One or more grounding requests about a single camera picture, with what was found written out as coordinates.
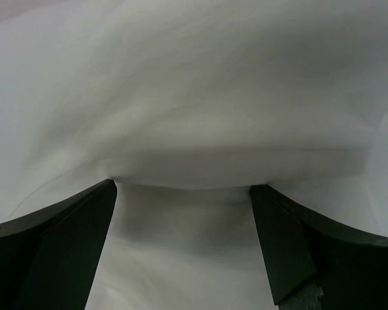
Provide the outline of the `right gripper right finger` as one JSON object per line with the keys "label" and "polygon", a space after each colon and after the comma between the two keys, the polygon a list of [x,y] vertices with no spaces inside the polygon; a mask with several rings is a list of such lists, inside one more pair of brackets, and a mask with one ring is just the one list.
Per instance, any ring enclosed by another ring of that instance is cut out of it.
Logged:
{"label": "right gripper right finger", "polygon": [[388,310],[388,237],[327,218],[267,185],[249,193],[278,308]]}

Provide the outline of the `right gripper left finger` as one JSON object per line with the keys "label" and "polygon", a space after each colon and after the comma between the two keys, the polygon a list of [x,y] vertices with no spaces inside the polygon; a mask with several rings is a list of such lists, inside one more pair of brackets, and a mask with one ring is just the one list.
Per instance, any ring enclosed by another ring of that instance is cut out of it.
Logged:
{"label": "right gripper left finger", "polygon": [[116,197],[104,180],[0,223],[0,309],[85,309]]}

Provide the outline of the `white t-shirt red print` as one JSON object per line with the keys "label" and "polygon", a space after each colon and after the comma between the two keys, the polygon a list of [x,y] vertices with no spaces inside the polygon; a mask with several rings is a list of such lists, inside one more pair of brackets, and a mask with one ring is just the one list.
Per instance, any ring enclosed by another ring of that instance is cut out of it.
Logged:
{"label": "white t-shirt red print", "polygon": [[106,178],[87,309],[272,309],[252,185],[388,237],[388,1],[0,1],[0,223]]}

